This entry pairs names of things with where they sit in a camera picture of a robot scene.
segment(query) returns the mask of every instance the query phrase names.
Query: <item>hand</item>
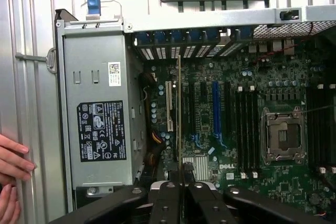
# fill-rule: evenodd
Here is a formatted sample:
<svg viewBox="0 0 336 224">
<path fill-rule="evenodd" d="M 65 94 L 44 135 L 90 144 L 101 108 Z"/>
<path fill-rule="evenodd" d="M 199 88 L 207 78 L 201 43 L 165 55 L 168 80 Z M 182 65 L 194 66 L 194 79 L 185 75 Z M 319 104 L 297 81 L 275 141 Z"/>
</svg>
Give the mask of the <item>hand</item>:
<svg viewBox="0 0 336 224">
<path fill-rule="evenodd" d="M 19 215 L 16 187 L 6 185 L 0 194 L 0 224 L 15 224 Z"/>
<path fill-rule="evenodd" d="M 15 184 L 14 178 L 29 180 L 35 165 L 14 152 L 26 154 L 29 149 L 0 135 L 0 184 Z"/>
</svg>

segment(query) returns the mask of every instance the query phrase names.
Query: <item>metal bracket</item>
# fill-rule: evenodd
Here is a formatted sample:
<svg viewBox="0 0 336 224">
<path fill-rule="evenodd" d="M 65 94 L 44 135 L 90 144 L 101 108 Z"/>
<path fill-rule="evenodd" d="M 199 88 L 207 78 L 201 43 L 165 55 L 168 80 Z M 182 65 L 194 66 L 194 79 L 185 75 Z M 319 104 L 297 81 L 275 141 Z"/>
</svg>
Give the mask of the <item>metal bracket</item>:
<svg viewBox="0 0 336 224">
<path fill-rule="evenodd" d="M 46 57 L 34 56 L 34 55 L 23 55 L 23 54 L 17 53 L 15 55 L 15 58 L 17 60 L 32 60 L 32 61 L 45 62 L 47 64 L 47 69 L 50 73 L 57 73 L 57 69 L 54 68 L 56 67 L 55 65 L 56 57 L 55 56 L 56 56 L 56 49 L 51 48 L 48 51 L 48 54 Z"/>
</svg>

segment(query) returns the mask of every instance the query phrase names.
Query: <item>metal frame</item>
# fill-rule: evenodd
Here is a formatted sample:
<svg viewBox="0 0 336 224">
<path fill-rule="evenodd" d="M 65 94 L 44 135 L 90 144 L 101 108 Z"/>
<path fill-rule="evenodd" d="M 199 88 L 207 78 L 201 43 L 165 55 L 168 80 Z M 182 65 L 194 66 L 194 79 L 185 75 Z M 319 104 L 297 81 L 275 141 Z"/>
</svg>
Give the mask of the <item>metal frame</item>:
<svg viewBox="0 0 336 224">
<path fill-rule="evenodd" d="M 299 19 L 281 20 L 280 13 L 298 10 Z M 170 30 L 203 27 L 234 27 L 251 25 L 290 24 L 334 21 L 336 5 L 305 6 L 298 8 L 265 8 L 223 10 L 212 12 L 176 13 L 167 16 L 147 15 L 124 19 L 124 32 Z"/>
</svg>

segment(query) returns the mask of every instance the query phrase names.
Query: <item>warning label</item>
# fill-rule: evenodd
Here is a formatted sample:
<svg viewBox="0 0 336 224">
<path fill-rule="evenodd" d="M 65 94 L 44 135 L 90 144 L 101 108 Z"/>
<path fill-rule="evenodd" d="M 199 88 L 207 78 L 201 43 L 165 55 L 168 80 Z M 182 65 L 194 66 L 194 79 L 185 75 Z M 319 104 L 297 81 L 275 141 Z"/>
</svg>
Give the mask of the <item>warning label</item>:
<svg viewBox="0 0 336 224">
<path fill-rule="evenodd" d="M 81 162 L 126 159 L 122 101 L 81 103 L 77 117 Z"/>
</svg>

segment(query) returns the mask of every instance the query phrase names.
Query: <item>blue latch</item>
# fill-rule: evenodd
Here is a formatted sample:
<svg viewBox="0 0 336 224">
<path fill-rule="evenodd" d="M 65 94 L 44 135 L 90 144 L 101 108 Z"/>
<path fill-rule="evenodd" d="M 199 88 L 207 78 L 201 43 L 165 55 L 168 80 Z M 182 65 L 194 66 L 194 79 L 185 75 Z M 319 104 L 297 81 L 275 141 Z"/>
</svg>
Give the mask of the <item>blue latch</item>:
<svg viewBox="0 0 336 224">
<path fill-rule="evenodd" d="M 100 0 L 88 0 L 88 14 L 101 15 Z"/>
</svg>

